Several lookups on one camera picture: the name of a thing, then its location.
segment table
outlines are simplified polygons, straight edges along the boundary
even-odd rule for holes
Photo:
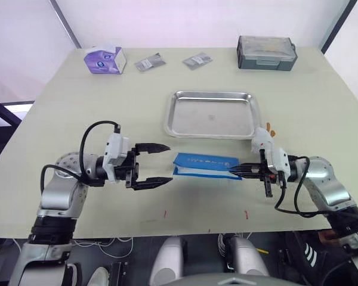
[[[166,65],[140,73],[136,61],[160,52]],[[213,62],[195,71],[181,61],[198,52]],[[239,70],[234,48],[126,49],[123,75],[91,74],[83,50],[73,51],[36,100],[0,156],[0,237],[28,236],[40,200],[43,165],[77,151],[85,129],[114,120],[131,144],[156,142],[172,151],[138,157],[140,179],[172,176],[178,152],[256,161],[250,141],[168,136],[163,119],[175,91],[244,91],[256,96],[262,122],[289,154],[328,159],[358,202],[358,101],[316,48],[298,48],[292,71]],[[102,155],[111,126],[93,130],[85,151]],[[292,209],[294,184],[283,207]],[[76,238],[218,232],[262,232],[329,227],[322,216],[304,219],[279,213],[280,190],[266,198],[258,180],[175,176],[156,189],[133,191],[124,182],[91,188],[77,222]],[[315,210],[301,191],[303,210]]]

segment stainless steel tray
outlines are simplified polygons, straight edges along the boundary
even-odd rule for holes
[[[260,124],[253,95],[178,91],[169,101],[165,130],[174,137],[251,139]]]

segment floor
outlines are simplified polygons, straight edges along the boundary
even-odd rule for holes
[[[217,234],[184,235],[188,243],[188,260],[184,267],[184,275],[197,273],[223,272],[223,259],[219,255]],[[114,259],[103,254],[98,247],[74,246],[68,263],[80,263],[82,269],[82,285],[87,285],[92,273],[99,267],[109,267],[113,262],[128,262],[123,286],[147,285],[155,257],[167,237],[134,238],[134,248],[130,256],[124,259]],[[271,276],[279,277],[278,250],[284,247],[283,238],[276,232],[253,233],[250,241],[257,248],[266,250],[269,254],[261,254]],[[116,240],[106,251],[115,256],[121,256],[129,251],[131,243],[121,243]],[[11,240],[7,240],[0,251],[0,281],[10,278],[12,269],[18,257],[18,249]]]

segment small packet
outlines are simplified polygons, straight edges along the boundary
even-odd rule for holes
[[[195,70],[198,67],[202,67],[205,64],[212,62],[210,56],[206,55],[205,53],[201,52],[200,54],[194,55],[193,57],[186,58],[183,63],[189,67],[191,70]]]
[[[152,55],[151,57],[144,58],[143,60],[135,63],[135,66],[140,72],[149,70],[152,67],[159,67],[164,65],[166,62],[163,60],[159,53]]]

